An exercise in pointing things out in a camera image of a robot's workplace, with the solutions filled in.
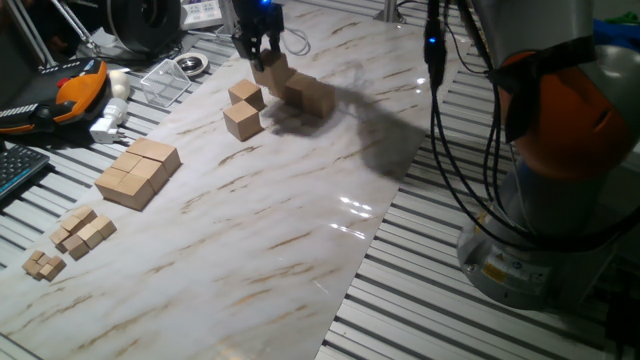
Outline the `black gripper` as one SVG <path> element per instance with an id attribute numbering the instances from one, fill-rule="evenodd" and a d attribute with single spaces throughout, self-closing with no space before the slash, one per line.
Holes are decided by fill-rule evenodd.
<path id="1" fill-rule="evenodd" d="M 283 6 L 272 0 L 233 0 L 241 33 L 232 35 L 232 42 L 241 58 L 248 60 L 253 69 L 264 71 L 260 55 L 261 38 L 269 39 L 269 49 L 280 53 L 281 34 L 284 31 Z"/>

